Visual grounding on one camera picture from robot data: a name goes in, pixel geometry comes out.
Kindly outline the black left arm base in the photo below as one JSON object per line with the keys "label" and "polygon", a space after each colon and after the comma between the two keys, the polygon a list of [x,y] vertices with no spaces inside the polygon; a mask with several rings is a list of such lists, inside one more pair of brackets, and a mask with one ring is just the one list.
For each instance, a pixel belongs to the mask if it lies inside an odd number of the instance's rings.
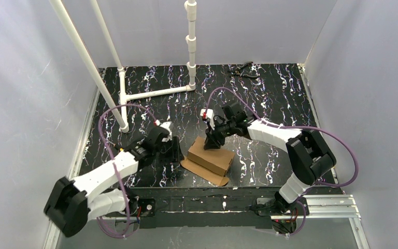
{"label": "black left arm base", "polygon": [[151,198],[139,196],[128,197],[131,217],[153,217],[155,215],[156,201]]}

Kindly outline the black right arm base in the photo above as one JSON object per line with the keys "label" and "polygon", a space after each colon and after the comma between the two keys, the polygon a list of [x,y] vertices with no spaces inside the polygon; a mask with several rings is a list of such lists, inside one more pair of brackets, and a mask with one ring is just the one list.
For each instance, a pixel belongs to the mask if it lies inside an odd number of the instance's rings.
{"label": "black right arm base", "polygon": [[272,227],[275,234],[283,236],[298,233],[310,213],[305,197],[297,197],[289,204],[278,192],[272,198],[257,198],[246,210],[258,216],[280,216],[281,218],[272,219]]}

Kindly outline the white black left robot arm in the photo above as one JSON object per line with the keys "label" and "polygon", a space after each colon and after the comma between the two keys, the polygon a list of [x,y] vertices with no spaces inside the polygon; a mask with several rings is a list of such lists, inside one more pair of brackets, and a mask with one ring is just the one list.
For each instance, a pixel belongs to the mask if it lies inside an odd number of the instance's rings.
{"label": "white black left robot arm", "polygon": [[125,147],[109,160],[81,176],[56,181],[44,207],[44,214],[67,238],[76,235],[88,221],[114,212],[125,212],[131,217],[152,216],[155,201],[141,198],[111,186],[118,178],[137,173],[151,165],[155,158],[170,163],[182,160],[179,139],[172,135],[173,124],[164,122],[152,128],[142,140]]}

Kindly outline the brown cardboard paper box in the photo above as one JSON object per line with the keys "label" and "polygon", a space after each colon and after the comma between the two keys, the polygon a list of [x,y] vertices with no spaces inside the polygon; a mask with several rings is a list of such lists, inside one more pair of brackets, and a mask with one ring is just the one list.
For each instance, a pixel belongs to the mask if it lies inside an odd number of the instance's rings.
{"label": "brown cardboard paper box", "polygon": [[235,153],[226,149],[205,150],[205,139],[198,136],[188,149],[187,156],[181,161],[181,166],[195,175],[222,187],[228,184],[226,176]]}

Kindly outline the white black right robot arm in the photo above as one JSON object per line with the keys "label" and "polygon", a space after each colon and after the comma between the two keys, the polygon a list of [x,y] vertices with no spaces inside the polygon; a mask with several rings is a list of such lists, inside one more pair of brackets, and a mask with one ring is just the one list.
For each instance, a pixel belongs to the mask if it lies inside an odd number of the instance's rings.
{"label": "white black right robot arm", "polygon": [[255,114],[245,112],[237,103],[223,106],[224,116],[211,109],[201,109],[200,117],[207,124],[205,150],[219,149],[232,135],[260,141],[286,152],[292,174],[275,193],[270,206],[288,209],[316,181],[336,165],[336,158],[321,133],[314,128],[284,129]]}

